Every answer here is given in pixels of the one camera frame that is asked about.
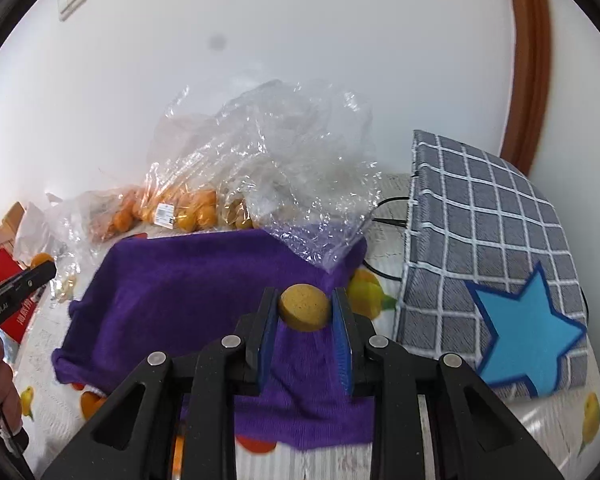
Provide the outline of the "person's left hand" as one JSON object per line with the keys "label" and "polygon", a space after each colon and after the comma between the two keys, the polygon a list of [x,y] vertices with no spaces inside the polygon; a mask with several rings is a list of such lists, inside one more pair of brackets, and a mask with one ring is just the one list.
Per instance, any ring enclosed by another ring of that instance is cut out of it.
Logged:
{"label": "person's left hand", "polygon": [[22,428],[22,406],[13,382],[11,367],[4,362],[4,344],[0,338],[0,406],[12,434]]}

